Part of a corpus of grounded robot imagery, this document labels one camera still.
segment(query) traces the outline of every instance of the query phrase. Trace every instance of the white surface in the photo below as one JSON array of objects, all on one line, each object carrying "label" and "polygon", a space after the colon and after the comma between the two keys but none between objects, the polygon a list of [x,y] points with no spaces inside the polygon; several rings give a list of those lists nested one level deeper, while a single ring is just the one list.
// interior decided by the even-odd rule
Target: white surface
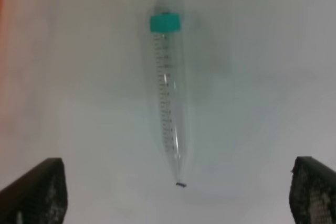
[{"label": "white surface", "polygon": [[190,98],[183,190],[161,149],[155,1],[60,0],[48,14],[55,39],[21,159],[64,158],[67,223],[293,223],[295,157],[335,161],[333,0],[171,1]]}]

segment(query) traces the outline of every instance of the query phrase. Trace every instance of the black mesh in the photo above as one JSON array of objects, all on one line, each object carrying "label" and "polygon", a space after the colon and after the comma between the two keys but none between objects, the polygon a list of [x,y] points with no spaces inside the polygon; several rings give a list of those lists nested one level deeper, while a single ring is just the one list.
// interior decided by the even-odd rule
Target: black mesh
[{"label": "black mesh", "polygon": [[63,162],[49,158],[0,192],[0,223],[63,223],[67,206]]},{"label": "black mesh", "polygon": [[289,204],[296,224],[336,223],[336,173],[312,157],[298,157]]}]

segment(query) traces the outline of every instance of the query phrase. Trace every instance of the white backdrop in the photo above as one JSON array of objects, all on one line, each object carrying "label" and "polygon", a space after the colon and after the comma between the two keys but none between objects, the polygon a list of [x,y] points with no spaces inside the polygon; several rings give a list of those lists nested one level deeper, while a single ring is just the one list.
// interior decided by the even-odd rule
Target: white backdrop
[{"label": "white backdrop", "polygon": [[295,157],[336,164],[333,0],[164,0],[184,17],[183,190],[160,143],[157,1],[59,1],[26,164],[64,158],[67,223],[293,223]]}]

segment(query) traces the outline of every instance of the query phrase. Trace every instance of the teal cap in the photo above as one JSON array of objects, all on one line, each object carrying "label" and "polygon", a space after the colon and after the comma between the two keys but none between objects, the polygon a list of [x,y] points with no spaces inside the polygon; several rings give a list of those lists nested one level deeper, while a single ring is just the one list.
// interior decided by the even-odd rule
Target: teal cap
[{"label": "teal cap", "polygon": [[181,30],[181,19],[177,13],[164,13],[151,17],[152,33],[173,33]]}]

